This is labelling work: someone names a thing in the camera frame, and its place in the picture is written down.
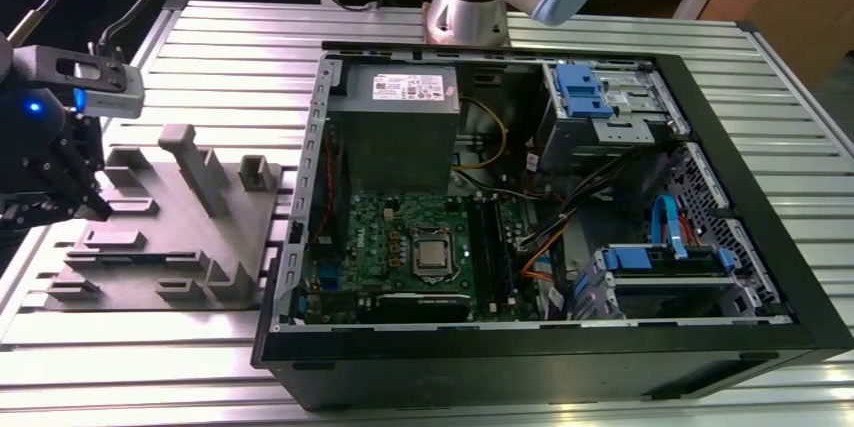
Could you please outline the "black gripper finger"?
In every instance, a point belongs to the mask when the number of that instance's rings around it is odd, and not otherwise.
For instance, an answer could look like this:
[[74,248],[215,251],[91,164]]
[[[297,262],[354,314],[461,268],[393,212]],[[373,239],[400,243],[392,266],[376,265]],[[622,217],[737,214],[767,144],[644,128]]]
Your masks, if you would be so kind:
[[45,192],[2,194],[2,231],[22,231],[73,219],[90,195],[65,197]]
[[102,125],[90,116],[67,116],[47,150],[37,157],[46,195],[70,218],[106,221],[113,214],[101,196],[97,173],[106,167]]

